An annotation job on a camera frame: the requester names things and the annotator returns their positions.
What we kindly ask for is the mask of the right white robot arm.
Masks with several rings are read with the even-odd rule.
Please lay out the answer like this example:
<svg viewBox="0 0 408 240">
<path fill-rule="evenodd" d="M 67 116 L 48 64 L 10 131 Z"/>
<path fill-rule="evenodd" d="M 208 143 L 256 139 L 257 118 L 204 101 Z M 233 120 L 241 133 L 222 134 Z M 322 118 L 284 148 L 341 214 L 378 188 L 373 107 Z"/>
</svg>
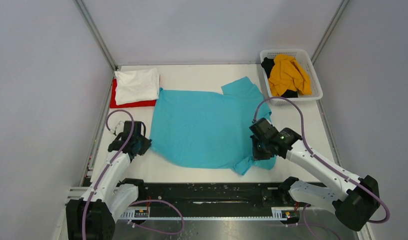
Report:
<svg viewBox="0 0 408 240">
<path fill-rule="evenodd" d="M 380 207 L 376 179 L 369 175 L 361 178 L 319 156 L 292 129 L 286 127 L 278 131 L 267 119 L 261 118 L 252 122 L 250 130 L 255 160 L 282 157 L 323 183 L 317 186 L 290 176 L 278 187 L 278 198 L 283 205 L 299 202 L 324 209 L 355 232 L 360 231 Z"/>
</svg>

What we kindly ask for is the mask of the turquoise t-shirt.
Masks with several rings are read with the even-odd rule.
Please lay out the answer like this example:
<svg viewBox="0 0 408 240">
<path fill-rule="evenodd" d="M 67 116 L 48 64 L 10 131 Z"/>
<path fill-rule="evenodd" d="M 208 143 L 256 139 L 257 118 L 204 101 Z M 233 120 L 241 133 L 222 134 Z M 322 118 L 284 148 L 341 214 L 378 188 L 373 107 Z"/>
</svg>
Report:
<svg viewBox="0 0 408 240">
<path fill-rule="evenodd" d="M 230 169 L 244 175 L 251 167 L 270 170 L 276 158 L 252 153 L 254 118 L 271 116 L 260 89 L 248 77 L 221 92 L 161 89 L 150 130 L 151 149 L 186 168 Z"/>
</svg>

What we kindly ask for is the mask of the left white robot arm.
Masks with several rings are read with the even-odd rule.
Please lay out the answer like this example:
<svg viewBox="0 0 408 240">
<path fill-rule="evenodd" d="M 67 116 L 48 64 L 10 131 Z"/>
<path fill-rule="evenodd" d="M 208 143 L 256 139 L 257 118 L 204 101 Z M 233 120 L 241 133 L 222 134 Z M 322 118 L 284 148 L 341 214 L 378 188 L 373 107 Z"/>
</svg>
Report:
<svg viewBox="0 0 408 240">
<path fill-rule="evenodd" d="M 70 240 L 112 239 L 116 221 L 130 203 L 139 206 L 146 201 L 143 180 L 120 177 L 134 157 L 144 155 L 150 146 L 143 122 L 124 122 L 122 132 L 108 146 L 98 178 L 79 199 L 71 199 L 66 205 Z"/>
</svg>

